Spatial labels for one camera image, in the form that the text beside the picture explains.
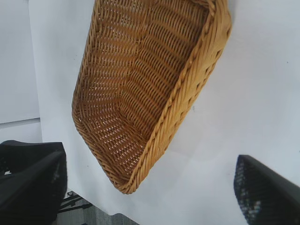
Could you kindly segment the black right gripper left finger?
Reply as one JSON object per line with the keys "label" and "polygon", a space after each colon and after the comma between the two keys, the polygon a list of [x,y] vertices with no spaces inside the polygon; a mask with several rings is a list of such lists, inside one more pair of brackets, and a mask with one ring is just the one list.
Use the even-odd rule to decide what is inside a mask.
{"label": "black right gripper left finger", "polygon": [[0,223],[50,225],[67,191],[67,161],[61,142],[0,145]]}

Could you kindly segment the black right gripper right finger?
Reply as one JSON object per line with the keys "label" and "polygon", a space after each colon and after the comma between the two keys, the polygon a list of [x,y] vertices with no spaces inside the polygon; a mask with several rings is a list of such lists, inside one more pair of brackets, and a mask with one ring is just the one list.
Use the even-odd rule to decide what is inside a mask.
{"label": "black right gripper right finger", "polygon": [[300,188],[255,158],[238,156],[233,189],[249,225],[300,223]]}

